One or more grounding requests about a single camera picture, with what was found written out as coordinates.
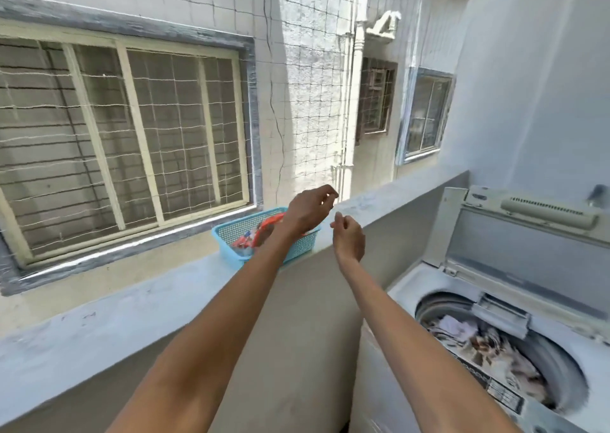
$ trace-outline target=washing machine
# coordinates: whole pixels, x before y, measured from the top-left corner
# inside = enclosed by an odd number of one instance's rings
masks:
[[[424,326],[449,315],[493,328],[531,362],[545,402],[448,349],[523,431],[610,433],[604,210],[486,187],[447,188],[422,261],[388,293]],[[420,431],[366,323],[349,431]]]

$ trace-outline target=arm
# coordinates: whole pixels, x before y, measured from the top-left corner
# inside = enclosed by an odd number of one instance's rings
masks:
[[[422,432],[520,432],[474,377],[364,270],[360,225],[338,213],[331,226],[339,268]]]
[[[165,348],[107,433],[205,433],[288,249],[328,215],[337,193],[305,191],[254,257]]]

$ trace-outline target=washing machine drum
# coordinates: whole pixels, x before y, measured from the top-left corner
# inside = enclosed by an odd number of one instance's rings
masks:
[[[493,329],[492,326],[476,317],[471,311],[472,306],[472,301],[460,295],[435,293],[420,301],[416,319],[424,327],[430,328],[448,315],[462,323],[476,323],[481,334],[488,333],[489,329]],[[491,334],[500,335],[508,341],[513,349],[525,356],[538,370],[546,390],[545,405],[549,409],[565,415],[576,412],[585,404],[589,390],[583,372],[559,345],[531,330],[524,339],[498,329],[492,330]]]

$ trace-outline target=window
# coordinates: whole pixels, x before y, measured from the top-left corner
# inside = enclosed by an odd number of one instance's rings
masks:
[[[362,134],[387,132],[397,67],[395,62],[362,59],[356,141]]]
[[[406,137],[406,159],[440,146],[452,86],[450,74],[418,70]]]
[[[0,213],[39,265],[250,200],[239,55],[0,27]]]

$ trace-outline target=blue basket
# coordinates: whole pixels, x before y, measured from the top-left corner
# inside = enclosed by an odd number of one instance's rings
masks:
[[[235,221],[219,224],[212,229],[212,235],[216,238],[220,246],[220,254],[225,260],[236,268],[241,268],[246,262],[252,258],[252,255],[239,255],[233,250],[231,244],[239,239],[248,230],[256,229],[261,221],[266,220],[272,215],[283,213],[287,210],[286,207],[278,207],[265,212],[255,213],[254,215],[244,216]],[[305,236],[297,240],[286,255],[284,263],[293,260],[294,258],[309,252],[315,244],[315,237],[320,230],[320,227],[310,230]]]

